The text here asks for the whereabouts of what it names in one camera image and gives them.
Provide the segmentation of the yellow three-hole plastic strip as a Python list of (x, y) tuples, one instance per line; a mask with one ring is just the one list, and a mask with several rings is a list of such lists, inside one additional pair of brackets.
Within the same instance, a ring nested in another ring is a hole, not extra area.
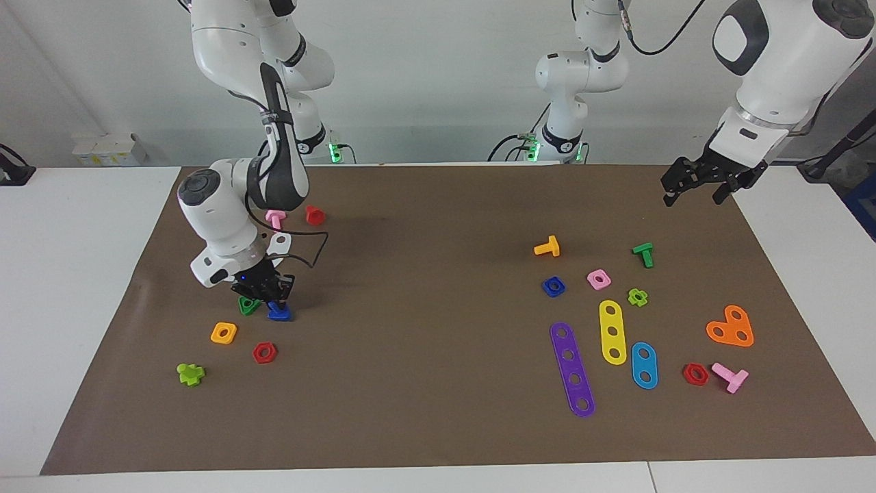
[(627, 361), (625, 324), (621, 306), (613, 300), (600, 303), (600, 344), (605, 362), (614, 366)]

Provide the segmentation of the blue two-hole plastic strip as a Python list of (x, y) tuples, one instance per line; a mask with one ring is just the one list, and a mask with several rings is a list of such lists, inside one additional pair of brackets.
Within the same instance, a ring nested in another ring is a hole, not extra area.
[(653, 390), (659, 384), (659, 359), (655, 349), (645, 341), (637, 341), (631, 348), (632, 380), (644, 390)]

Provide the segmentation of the black stand pole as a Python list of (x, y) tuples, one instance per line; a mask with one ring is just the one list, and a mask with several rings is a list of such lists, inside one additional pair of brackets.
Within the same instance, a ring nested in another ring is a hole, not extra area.
[(828, 152), (802, 160), (802, 162), (798, 163), (797, 170), (806, 180), (810, 182), (819, 181), (838, 158), (843, 156), (848, 150), (867, 143), (874, 136), (876, 136), (876, 108), (873, 108), (862, 121), (858, 122)]

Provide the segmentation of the orange heart-shaped plastic plate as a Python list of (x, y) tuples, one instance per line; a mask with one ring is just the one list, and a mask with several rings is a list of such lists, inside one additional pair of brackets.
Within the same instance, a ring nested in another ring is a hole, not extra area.
[(754, 344), (753, 327), (747, 312), (738, 305), (725, 307), (725, 320), (713, 320), (705, 325), (706, 335), (719, 344), (751, 347)]

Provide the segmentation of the brown table mat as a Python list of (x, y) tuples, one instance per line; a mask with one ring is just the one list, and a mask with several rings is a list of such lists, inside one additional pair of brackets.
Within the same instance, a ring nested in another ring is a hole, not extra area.
[[(876, 455), (733, 199), (662, 202), (659, 166), (311, 168), (328, 241), (296, 277), (288, 323), (204, 288), (203, 249), (171, 191), (42, 467), (46, 475)], [(536, 256), (556, 235), (561, 255)], [(654, 267), (632, 247), (654, 244)], [(587, 275), (604, 269), (609, 287)], [(560, 277), (551, 299), (541, 284)], [(640, 288), (644, 307), (627, 294)], [(600, 303), (622, 308), (627, 361), (605, 362)], [(741, 306), (754, 344), (705, 325)], [(237, 325), (232, 344), (209, 337)], [(550, 327), (570, 325), (595, 412), (573, 415)], [(272, 363), (253, 359), (271, 341)], [(659, 384), (632, 380), (632, 345)], [(709, 371), (688, 384), (687, 363)], [(749, 377), (735, 394), (711, 365)], [(177, 366), (205, 368), (200, 385)]]

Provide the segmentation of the large white cardboard box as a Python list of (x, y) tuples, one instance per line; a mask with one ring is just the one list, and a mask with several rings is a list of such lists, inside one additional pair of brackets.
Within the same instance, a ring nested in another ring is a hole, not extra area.
[(148, 160), (135, 134), (108, 134), (97, 138), (91, 157), (100, 166), (145, 166)]

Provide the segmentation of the small white cardboard box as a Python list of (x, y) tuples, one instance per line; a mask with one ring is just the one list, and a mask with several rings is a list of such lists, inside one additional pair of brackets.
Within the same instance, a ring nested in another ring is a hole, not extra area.
[(72, 156), (80, 166), (100, 166), (100, 158), (94, 156), (94, 150), (99, 138), (94, 136), (73, 135), (74, 147)]

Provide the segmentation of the blue plastic crate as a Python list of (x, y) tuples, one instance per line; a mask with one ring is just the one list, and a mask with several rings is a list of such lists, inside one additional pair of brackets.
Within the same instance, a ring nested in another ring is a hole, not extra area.
[(876, 242), (876, 172), (852, 188), (842, 202), (858, 224)]

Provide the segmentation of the purple four-hole plastic strip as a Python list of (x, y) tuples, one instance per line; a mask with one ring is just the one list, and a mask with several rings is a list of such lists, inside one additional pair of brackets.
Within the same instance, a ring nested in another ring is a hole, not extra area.
[(570, 411), (579, 418), (591, 417), (595, 401), (573, 329), (556, 322), (550, 327), (550, 339)]

